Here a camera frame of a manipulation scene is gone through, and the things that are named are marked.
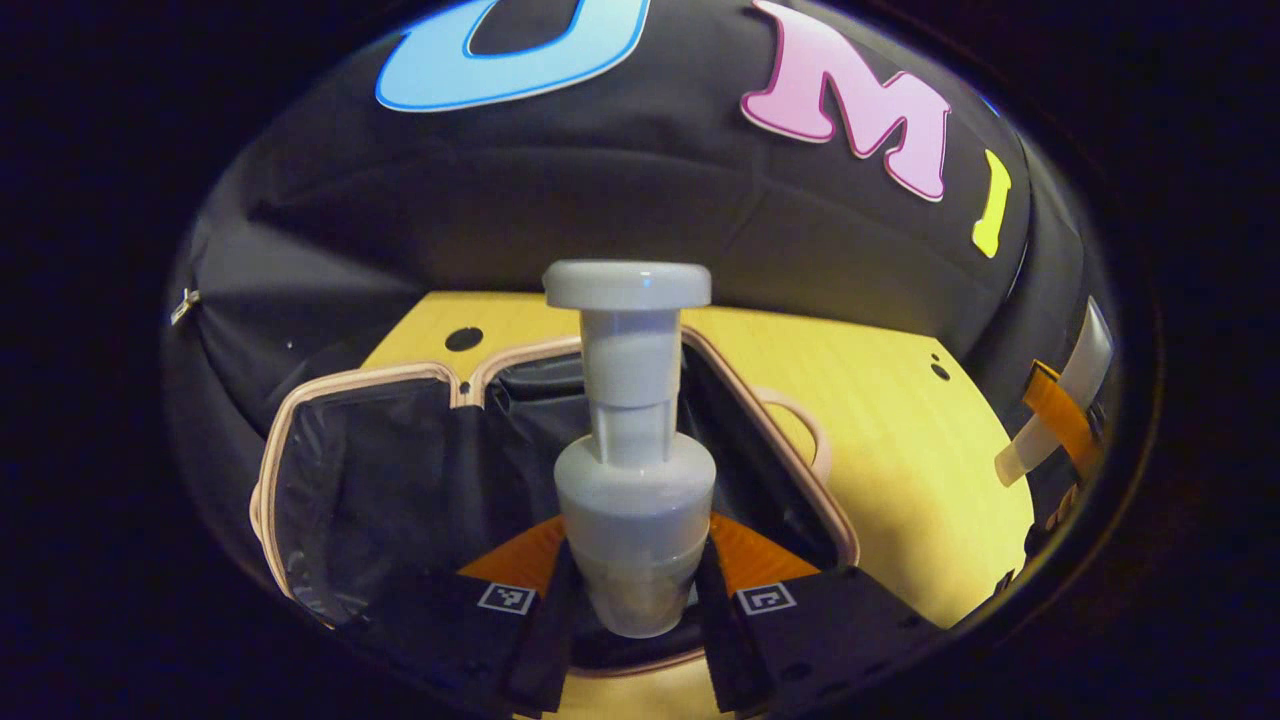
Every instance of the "yellow table surface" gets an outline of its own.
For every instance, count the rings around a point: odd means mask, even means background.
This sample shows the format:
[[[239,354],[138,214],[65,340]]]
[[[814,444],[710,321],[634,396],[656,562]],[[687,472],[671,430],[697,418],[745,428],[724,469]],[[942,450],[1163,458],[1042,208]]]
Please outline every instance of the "yellow table surface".
[[[931,337],[758,310],[700,307],[682,322],[701,332],[753,386],[806,407],[832,446],[829,488],[861,546],[859,566],[916,612],[951,626],[1020,570],[1032,524],[1027,483],[1001,486],[995,457],[1009,436],[982,393]],[[476,347],[451,352],[444,338],[476,327]],[[577,313],[544,296],[433,292],[366,359],[365,368],[438,360],[467,379],[489,355],[577,334]],[[950,374],[940,378],[937,363]],[[771,407],[797,451],[813,439],[790,413]],[[717,717],[705,662],[636,678],[571,675],[554,717]]]

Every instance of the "metal zipper pull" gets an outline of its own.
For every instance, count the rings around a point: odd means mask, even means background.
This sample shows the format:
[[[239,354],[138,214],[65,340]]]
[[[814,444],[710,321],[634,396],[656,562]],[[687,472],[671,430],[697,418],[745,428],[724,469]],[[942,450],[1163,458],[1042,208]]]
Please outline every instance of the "metal zipper pull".
[[[169,313],[169,325],[177,325],[197,302],[200,302],[198,290],[182,288],[182,302]]]

